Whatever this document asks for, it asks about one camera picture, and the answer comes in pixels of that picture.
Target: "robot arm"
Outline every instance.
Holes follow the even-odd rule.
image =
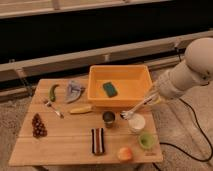
[[[212,74],[213,38],[201,38],[189,44],[185,60],[160,75],[154,86],[163,98],[178,98],[193,86],[208,84]]]

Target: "green chili pepper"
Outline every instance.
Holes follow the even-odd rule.
[[[55,96],[55,88],[58,87],[58,86],[59,86],[58,84],[54,84],[54,85],[52,85],[52,87],[50,88],[49,98],[50,98],[50,101],[51,101],[51,102],[54,102],[55,99],[56,99],[56,96]]]

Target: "wooden surface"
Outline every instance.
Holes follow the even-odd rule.
[[[87,87],[87,79],[75,79]],[[40,80],[29,110],[19,133],[10,166],[25,165],[72,165],[72,164],[110,164],[120,163],[116,157],[119,148],[132,148],[134,159],[130,163],[161,162],[162,152],[150,109],[143,109],[139,113],[146,119],[147,130],[156,138],[156,145],[152,150],[142,150],[138,143],[138,136],[130,132],[126,120],[120,118],[120,108],[93,108],[92,113],[70,115],[69,109],[78,104],[88,103],[87,90],[75,103],[66,104],[65,89],[69,79],[42,79]],[[65,118],[60,119],[50,108],[41,103],[41,99],[48,97],[53,84],[59,84],[55,92],[56,102],[53,105],[60,109]],[[113,128],[107,129],[102,120],[102,113],[112,110],[116,113]],[[48,136],[36,139],[32,136],[32,118],[39,113],[48,131]],[[104,128],[104,142],[106,153],[102,156],[92,154],[92,128]]]

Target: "white cup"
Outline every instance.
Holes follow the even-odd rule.
[[[140,133],[141,130],[145,127],[145,118],[138,113],[135,113],[129,120],[129,127],[133,133]]]

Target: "table leg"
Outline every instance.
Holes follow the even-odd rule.
[[[33,166],[38,171],[49,171],[48,169],[45,169],[43,166]]]

